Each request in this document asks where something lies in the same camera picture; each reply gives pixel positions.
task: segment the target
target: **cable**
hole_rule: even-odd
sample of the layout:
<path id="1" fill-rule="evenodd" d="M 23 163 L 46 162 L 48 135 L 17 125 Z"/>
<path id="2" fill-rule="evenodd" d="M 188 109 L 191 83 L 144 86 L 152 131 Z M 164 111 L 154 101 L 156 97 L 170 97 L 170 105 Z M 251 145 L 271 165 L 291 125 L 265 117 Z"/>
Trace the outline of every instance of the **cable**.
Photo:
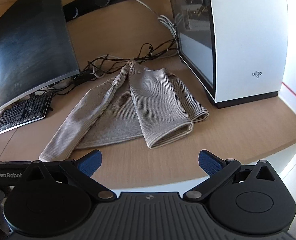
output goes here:
<path id="1" fill-rule="evenodd" d="M 168 17 L 162 14 L 158 15 L 153 9 L 151 9 L 147 4 L 145 4 L 141 0 L 135 0 L 135 1 L 141 3 L 142 5 L 146 6 L 149 10 L 151 10 L 157 16 L 158 21 L 170 30 L 170 33 L 174 38 L 177 36 L 175 24 L 171 20 L 169 20 Z"/>
<path id="2" fill-rule="evenodd" d="M 163 45 L 165 45 L 167 43 L 168 43 L 168 47 L 166 49 L 156 53 L 157 49 L 159 49 L 160 47 L 162 47 Z M 162 56 L 165 53 L 167 53 L 168 51 L 170 51 L 170 50 L 177 51 L 176 48 L 172 48 L 175 44 L 176 44 L 176 39 L 171 39 L 171 40 L 165 41 L 165 42 L 161 43 L 160 45 L 158 45 L 156 48 L 154 48 L 153 45 L 150 43 L 144 43 L 140 48 L 137 58 L 120 58 L 120 57 L 112 56 L 109 54 L 102 55 L 100 57 L 95 58 L 92 61 L 88 61 L 87 66 L 78 75 L 74 76 L 72 78 L 71 82 L 67 86 L 65 86 L 63 88 L 56 89 L 56 88 L 54 88 L 55 84 L 52 84 L 46 88 L 40 89 L 39 91 L 44 91 L 44 92 L 51 91 L 54 95 L 60 95 L 60 96 L 67 95 L 69 92 L 71 92 L 77 86 L 79 86 L 85 82 L 95 81 L 98 78 L 102 78 L 105 74 L 116 73 L 117 71 L 121 70 L 127 64 L 127 62 L 131 59 L 134 59 L 139 64 L 141 64 L 141 63 L 149 61 L 149 60 L 163 58 Z M 141 56 L 142 50 L 145 45 L 149 45 L 149 53 L 145 56 Z M 103 64 L 105 61 L 114 62 L 108 70 L 103 70 Z"/>

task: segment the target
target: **desk surface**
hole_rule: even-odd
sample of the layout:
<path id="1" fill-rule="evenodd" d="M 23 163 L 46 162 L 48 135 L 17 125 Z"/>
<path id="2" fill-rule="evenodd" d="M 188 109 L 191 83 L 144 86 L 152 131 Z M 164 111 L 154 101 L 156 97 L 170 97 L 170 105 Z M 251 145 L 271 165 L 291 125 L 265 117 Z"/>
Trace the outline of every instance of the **desk surface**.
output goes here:
<path id="1" fill-rule="evenodd" d="M 0 0 L 0 16 L 16 0 Z M 143 0 L 157 13 L 171 18 L 169 0 Z M 119 57 L 137 55 L 145 42 L 154 47 L 169 40 L 169 31 L 153 13 L 136 1 L 110 5 L 68 23 L 80 68 L 87 60 L 107 53 Z M 144 139 L 99 149 L 103 164 L 93 175 L 109 188 L 141 187 L 199 178 L 198 154 L 207 149 L 222 159 L 250 163 L 296 143 L 296 115 L 279 99 L 216 109 L 206 98 L 202 85 L 179 57 L 147 62 L 147 67 L 167 68 L 177 74 L 192 94 L 210 112 L 205 122 L 195 124 L 187 137 L 150 150 Z M 54 97 L 54 111 L 44 120 L 0 135 L 0 161 L 36 160 L 59 126 L 83 95 L 112 76 L 88 82 L 66 96 Z M 75 151 L 78 159 L 90 150 Z"/>
<path id="2" fill-rule="evenodd" d="M 143 138 L 99 147 L 103 164 L 93 178 L 103 185 L 140 187 L 202 177 L 205 173 L 198 166 L 198 154 L 202 149 L 222 159 L 236 158 L 242 163 L 250 163 L 296 143 L 296 115 L 278 97 L 216 109 L 179 57 L 145 65 L 153 69 L 165 67 L 178 75 L 209 110 L 210 116 L 195 124 L 187 137 L 161 148 L 150 150 Z M 66 96 L 55 96 L 51 104 L 54 111 L 46 119 L 1 134 L 0 161 L 38 159 L 73 107 L 91 87 L 102 82 L 103 79 L 88 82 Z M 71 157 L 78 159 L 89 151 L 74 151 Z"/>

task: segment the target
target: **keyboard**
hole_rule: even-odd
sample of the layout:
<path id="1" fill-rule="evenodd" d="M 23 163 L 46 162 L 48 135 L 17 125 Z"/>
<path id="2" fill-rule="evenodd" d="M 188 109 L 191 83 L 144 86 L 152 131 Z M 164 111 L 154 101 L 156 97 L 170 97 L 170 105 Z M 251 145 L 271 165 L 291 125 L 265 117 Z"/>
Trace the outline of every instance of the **keyboard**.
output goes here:
<path id="1" fill-rule="evenodd" d="M 33 95 L 6 109 L 0 117 L 0 134 L 46 117 L 52 93 Z"/>

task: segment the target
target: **pc case glass side panel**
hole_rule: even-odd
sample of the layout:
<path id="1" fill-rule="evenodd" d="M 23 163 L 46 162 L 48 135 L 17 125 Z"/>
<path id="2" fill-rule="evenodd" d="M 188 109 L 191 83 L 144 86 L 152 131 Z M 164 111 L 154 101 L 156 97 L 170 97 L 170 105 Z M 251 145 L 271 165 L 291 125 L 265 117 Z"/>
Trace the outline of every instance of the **pc case glass side panel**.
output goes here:
<path id="1" fill-rule="evenodd" d="M 211 40 L 210 0 L 171 0 L 183 54 L 206 82 L 214 85 L 213 44 Z"/>

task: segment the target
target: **white cable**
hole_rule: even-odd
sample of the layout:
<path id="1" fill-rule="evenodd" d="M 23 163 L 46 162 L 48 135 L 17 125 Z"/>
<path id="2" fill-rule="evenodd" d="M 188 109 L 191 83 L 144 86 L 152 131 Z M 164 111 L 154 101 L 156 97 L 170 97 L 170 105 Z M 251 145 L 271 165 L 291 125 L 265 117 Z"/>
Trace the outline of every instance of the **white cable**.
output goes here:
<path id="1" fill-rule="evenodd" d="M 136 0 L 137 2 L 141 3 L 142 5 L 146 6 L 149 10 L 151 10 L 155 15 L 158 16 L 158 14 L 153 10 L 151 9 L 147 4 L 145 4 L 144 2 L 142 2 L 141 0 Z"/>
<path id="2" fill-rule="evenodd" d="M 163 24 L 166 28 L 168 28 L 168 30 L 170 31 L 171 35 L 176 38 L 177 37 L 177 33 L 176 33 L 176 25 L 171 21 L 169 20 L 168 17 L 166 17 L 165 15 L 158 15 L 153 9 L 151 9 L 147 4 L 145 4 L 144 2 L 142 2 L 141 0 L 135 0 L 139 3 L 141 3 L 142 5 L 144 5 L 145 7 L 147 7 L 149 10 L 151 10 L 155 15 L 157 15 L 157 19 L 158 21 Z M 181 14 L 177 14 L 176 17 L 175 17 L 175 23 L 177 23 L 177 20 L 178 20 L 178 23 L 182 20 L 182 15 Z M 177 53 L 178 53 L 178 43 L 176 42 L 176 46 L 177 46 L 177 50 L 176 50 L 176 53 L 173 54 L 173 55 L 169 55 L 169 56 L 164 56 L 164 57 L 172 57 L 172 56 L 175 56 Z"/>
<path id="3" fill-rule="evenodd" d="M 105 76 L 105 73 L 103 73 L 101 76 L 98 76 L 96 73 L 94 73 L 94 75 L 96 76 L 96 78 L 103 78 Z"/>

